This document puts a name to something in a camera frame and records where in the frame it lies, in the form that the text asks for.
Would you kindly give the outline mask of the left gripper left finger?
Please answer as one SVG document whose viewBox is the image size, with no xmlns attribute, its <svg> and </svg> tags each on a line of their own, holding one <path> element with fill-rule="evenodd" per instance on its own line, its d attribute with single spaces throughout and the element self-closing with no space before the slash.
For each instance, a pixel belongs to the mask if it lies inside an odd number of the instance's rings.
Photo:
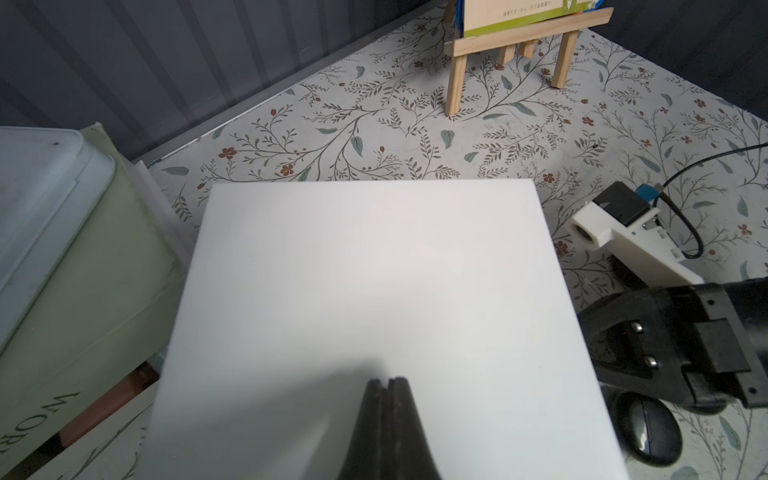
<svg viewBox="0 0 768 480">
<path fill-rule="evenodd" d="M 390 397 L 380 380 L 365 388 L 349 448 L 338 479 L 386 479 L 390 472 Z"/>
</svg>

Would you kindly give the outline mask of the white drawer cabinet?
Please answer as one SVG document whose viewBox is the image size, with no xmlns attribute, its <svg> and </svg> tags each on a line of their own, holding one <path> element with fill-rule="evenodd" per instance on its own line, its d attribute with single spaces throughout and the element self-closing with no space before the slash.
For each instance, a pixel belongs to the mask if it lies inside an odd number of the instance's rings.
<svg viewBox="0 0 768 480">
<path fill-rule="evenodd" d="M 334 479 L 395 377 L 444 479 L 628 475 L 523 179 L 215 185 L 136 475 Z"/>
</svg>

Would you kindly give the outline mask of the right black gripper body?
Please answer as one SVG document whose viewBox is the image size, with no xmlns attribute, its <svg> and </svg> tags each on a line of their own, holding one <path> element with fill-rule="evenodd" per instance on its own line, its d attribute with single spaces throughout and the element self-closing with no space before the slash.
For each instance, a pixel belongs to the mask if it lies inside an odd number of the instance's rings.
<svg viewBox="0 0 768 480">
<path fill-rule="evenodd" d="M 603 383 L 690 410 L 767 405 L 764 278 L 613 294 L 578 321 L 613 355 L 592 360 Z"/>
</svg>

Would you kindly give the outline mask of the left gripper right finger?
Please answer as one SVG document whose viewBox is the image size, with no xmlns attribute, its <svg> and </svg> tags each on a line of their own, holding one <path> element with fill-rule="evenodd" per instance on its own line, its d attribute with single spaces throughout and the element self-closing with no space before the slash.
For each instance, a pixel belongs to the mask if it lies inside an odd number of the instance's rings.
<svg viewBox="0 0 768 480">
<path fill-rule="evenodd" d="M 388 478 L 440 479 L 408 380 L 388 384 Z"/>
</svg>

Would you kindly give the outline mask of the black earphone case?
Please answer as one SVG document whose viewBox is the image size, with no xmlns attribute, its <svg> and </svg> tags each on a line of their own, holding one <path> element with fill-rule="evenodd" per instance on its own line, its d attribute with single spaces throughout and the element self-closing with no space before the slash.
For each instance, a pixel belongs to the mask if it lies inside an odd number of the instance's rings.
<svg viewBox="0 0 768 480">
<path fill-rule="evenodd" d="M 660 400 L 622 392 L 611 404 L 610 414 L 620 444 L 635 460 L 653 467 L 668 467 L 681 457 L 680 427 Z"/>
</svg>

